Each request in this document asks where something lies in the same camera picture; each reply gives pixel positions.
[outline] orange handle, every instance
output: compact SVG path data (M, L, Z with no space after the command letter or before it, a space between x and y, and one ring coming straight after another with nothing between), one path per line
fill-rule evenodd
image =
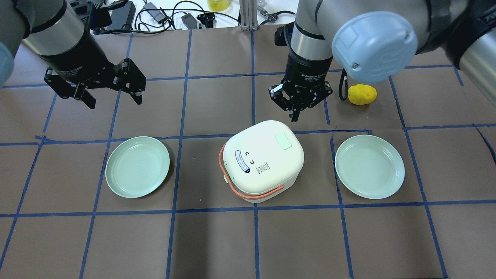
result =
M283 185L279 185L276 188L270 190L269 192L264 193L264 194L261 194L261 195L258 195L258 196L247 196L247 195L243 195L240 192L238 192L236 190L236 188L234 187L233 182L231 181L231 177L229 176L229 174L227 174L227 171L224 168L224 162L222 160L222 153L224 152L224 147L226 147L225 144L224 144L224 146L222 146L222 149L220 149L220 153L219 153L219 166L220 166L220 169L222 170L222 172L224 173L224 177L226 178L227 183L229 184L229 186L231 186L231 190L233 190L234 194L236 194L239 197L241 197L243 199L246 199L246 200L258 200L258 199L266 198L266 197L268 197L268 196L276 193L277 191L281 191L284 188Z

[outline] metal frame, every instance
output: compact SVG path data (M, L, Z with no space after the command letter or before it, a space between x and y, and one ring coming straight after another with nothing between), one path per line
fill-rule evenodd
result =
M240 0L241 30L258 30L256 0Z

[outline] yellow potato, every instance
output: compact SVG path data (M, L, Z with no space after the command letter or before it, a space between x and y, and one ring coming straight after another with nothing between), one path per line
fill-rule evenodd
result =
M348 99L355 105L367 105L375 101L377 90L370 85L357 84L348 89Z

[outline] light blue robot joint cap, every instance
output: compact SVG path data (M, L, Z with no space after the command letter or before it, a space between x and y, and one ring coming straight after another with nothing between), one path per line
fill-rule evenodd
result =
M8 48L0 42L0 88L12 74L14 70L14 57Z
M393 12L373 11L339 28L332 40L332 53L352 79L372 84L404 69L417 45L408 20Z

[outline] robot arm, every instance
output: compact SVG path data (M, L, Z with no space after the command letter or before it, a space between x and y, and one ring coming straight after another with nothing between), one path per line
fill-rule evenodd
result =
M373 84L441 46L496 105L495 26L495 0L300 1L294 25L276 32L276 45L287 45L289 56L269 94L297 121L332 93L324 81L332 58L354 80Z
M141 104L146 77L131 59L118 65L108 61L89 29L93 18L102 26L111 23L108 10L124 5L127 0L110 5L93 5L73 0L0 0L0 24L9 26L0 32L0 85L9 78L13 57L21 40L49 68L45 82L63 99L81 100L95 108L96 100L87 88L108 87L129 93Z

